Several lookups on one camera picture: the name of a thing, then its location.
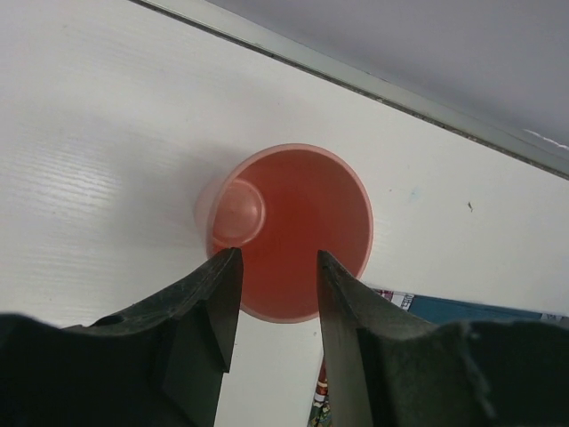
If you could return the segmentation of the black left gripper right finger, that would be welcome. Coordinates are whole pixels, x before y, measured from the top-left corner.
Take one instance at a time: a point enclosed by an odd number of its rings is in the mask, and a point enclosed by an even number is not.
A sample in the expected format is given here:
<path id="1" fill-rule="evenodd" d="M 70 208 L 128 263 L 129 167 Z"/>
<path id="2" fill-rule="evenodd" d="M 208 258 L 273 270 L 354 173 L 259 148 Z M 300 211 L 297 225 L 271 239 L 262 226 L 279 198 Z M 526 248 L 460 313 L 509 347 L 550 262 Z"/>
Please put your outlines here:
<path id="1" fill-rule="evenodd" d="M 317 255 L 337 426 L 565 426 L 568 330 L 544 321 L 438 326 Z"/>

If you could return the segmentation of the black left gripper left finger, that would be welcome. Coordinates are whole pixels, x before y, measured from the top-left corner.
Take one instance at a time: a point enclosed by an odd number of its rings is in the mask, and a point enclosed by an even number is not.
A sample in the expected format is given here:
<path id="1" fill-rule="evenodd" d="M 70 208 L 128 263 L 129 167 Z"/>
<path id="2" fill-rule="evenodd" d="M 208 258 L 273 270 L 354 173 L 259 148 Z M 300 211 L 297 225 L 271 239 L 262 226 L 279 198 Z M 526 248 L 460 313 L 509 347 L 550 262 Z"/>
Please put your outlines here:
<path id="1" fill-rule="evenodd" d="M 229 369 L 243 259 L 224 249 L 90 326 L 1 317 L 4 426 L 211 426 Z"/>

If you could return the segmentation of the blue patterned placemat cloth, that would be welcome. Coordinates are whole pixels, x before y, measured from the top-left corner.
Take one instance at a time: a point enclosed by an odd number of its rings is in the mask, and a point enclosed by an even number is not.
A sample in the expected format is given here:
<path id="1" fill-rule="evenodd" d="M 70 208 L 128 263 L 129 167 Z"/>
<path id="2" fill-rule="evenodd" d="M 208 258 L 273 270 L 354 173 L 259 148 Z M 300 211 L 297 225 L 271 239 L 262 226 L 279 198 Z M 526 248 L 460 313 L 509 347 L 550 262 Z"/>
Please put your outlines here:
<path id="1" fill-rule="evenodd" d="M 568 317 L 536 311 L 515 310 L 473 302 L 461 302 L 418 294 L 374 288 L 374 292 L 402 310 L 428 322 L 442 325 L 459 320 L 541 320 L 568 327 Z M 325 360 L 322 359 L 308 426 L 332 426 Z"/>

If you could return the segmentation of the pink plastic cup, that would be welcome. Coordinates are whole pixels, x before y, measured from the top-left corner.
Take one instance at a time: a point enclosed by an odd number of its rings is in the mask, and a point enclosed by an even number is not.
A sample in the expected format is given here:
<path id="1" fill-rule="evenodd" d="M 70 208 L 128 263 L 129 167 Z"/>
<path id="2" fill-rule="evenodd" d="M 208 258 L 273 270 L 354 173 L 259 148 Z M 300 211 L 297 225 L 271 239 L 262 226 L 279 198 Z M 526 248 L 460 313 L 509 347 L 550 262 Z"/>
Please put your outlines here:
<path id="1" fill-rule="evenodd" d="M 336 154 L 308 144 L 270 147 L 216 174 L 198 193 L 194 219 L 208 255 L 241 250 L 241 308 L 271 323 L 317 317 L 318 252 L 360 278 L 373 245 L 361 179 Z"/>

